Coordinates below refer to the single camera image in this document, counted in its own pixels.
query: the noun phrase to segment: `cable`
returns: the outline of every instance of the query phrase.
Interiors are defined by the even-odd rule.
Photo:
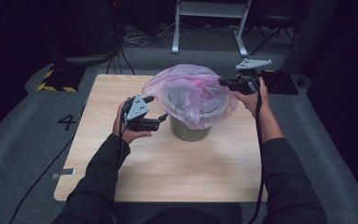
[[[256,86],[258,88],[257,88],[257,103],[256,103],[256,108],[255,108],[255,127],[257,129],[257,140],[258,140],[258,146],[260,148],[260,160],[262,160],[263,159],[263,149],[262,149],[263,138],[262,138],[262,133],[261,133],[261,128],[260,128],[260,109],[261,109],[261,105],[262,105],[262,97],[261,97],[259,85],[256,85]],[[255,207],[254,215],[252,216],[251,220],[248,222],[249,224],[255,222],[255,219],[258,216],[258,212],[260,211],[261,197],[263,196],[263,188],[264,188],[264,166],[263,166],[263,162],[261,162],[260,187],[258,189],[257,204]]]
[[[110,63],[112,62],[112,60],[113,60],[114,57],[115,57],[115,56],[111,57],[110,60],[109,60],[109,64],[108,64],[107,67],[106,67],[106,74],[109,72]]]
[[[61,156],[61,154],[66,150],[66,148],[71,144],[71,142],[74,140],[75,134],[71,137],[71,139],[66,143],[65,147],[61,149],[59,154],[54,158],[54,160],[48,165],[48,167],[43,171],[42,175],[40,175],[36,181],[33,183],[33,185],[28,189],[28,191],[25,193],[25,195],[22,197],[20,203],[17,205],[16,210],[13,213],[13,216],[11,217],[11,220],[9,224],[12,224],[14,221],[14,218],[16,217],[17,213],[20,210],[20,207],[22,206],[22,203],[24,203],[25,199],[28,197],[28,195],[31,193],[31,191],[34,189],[36,184],[42,179],[42,177],[48,172],[48,169],[50,169],[51,165]]]
[[[63,13],[62,11],[62,8],[60,6],[60,4],[58,4],[57,0],[54,0],[54,3],[55,5],[57,6],[58,10],[61,12],[66,24],[68,25],[69,29],[72,31],[72,33],[74,34],[75,38],[77,39],[77,41],[79,41],[79,43],[85,48],[85,49],[88,49],[89,51],[91,52],[94,52],[94,53],[108,53],[108,54],[111,54],[115,51],[115,49],[112,49],[112,50],[109,50],[109,51],[98,51],[97,49],[92,49],[92,48],[89,48],[81,39],[80,37],[77,35],[77,33],[75,32],[74,28],[72,27],[71,25],[71,22],[69,22],[68,18],[65,16],[65,14]]]
[[[123,55],[124,61],[126,61],[127,65],[129,66],[130,70],[132,71],[132,74],[135,76],[135,73],[133,72],[133,69],[132,69],[131,65],[127,61],[126,56],[124,55],[124,50],[123,50],[123,48],[121,46],[120,46],[120,49],[121,49],[121,54]]]

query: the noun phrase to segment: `wooden board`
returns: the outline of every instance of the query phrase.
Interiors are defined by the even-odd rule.
[[[54,193],[65,201],[102,142],[112,132],[118,106],[140,93],[150,76],[97,76]],[[164,114],[156,101],[147,118]],[[255,202],[260,182],[260,154],[255,120],[239,104],[234,114],[214,125],[198,142],[172,134],[170,120],[152,137],[136,139],[119,171],[118,202]]]

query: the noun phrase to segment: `pink plastic bag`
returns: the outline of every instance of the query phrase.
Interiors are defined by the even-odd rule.
[[[146,83],[143,96],[155,96],[169,115],[188,128],[207,129],[232,115],[238,100],[207,67],[179,64],[165,69]]]

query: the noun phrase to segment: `hand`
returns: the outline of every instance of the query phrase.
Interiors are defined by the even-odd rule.
[[[261,110],[269,109],[269,91],[267,90],[267,87],[264,83],[263,78],[260,78],[260,93],[261,93],[261,99],[262,99],[262,106]],[[233,92],[235,98],[237,98],[239,101],[243,102],[246,109],[251,111],[252,116],[255,117],[255,108],[257,104],[257,92],[250,94],[250,95],[243,95],[242,93],[238,91]]]
[[[114,134],[116,136],[120,136],[121,108],[123,108],[124,103],[125,102],[123,102],[118,107],[115,123],[113,124],[112,134]],[[123,140],[126,141],[127,144],[130,144],[133,140],[135,140],[137,138],[147,137],[147,136],[152,135],[151,132],[134,132],[134,131],[131,131],[129,129],[126,129],[126,125],[124,123],[122,123],[121,128],[122,128],[121,131],[125,130],[124,133],[123,133]]]

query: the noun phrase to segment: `number 4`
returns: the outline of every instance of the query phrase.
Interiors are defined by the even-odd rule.
[[[63,118],[63,119],[60,119],[59,121],[58,121],[58,123],[64,123],[64,124],[66,124],[66,131],[68,131],[69,130],[69,126],[71,126],[71,124],[73,124],[73,123],[76,123],[76,121],[72,121],[72,119],[74,118],[74,116],[72,115],[72,114],[70,114],[70,115],[68,115],[68,116],[66,116],[65,118]]]

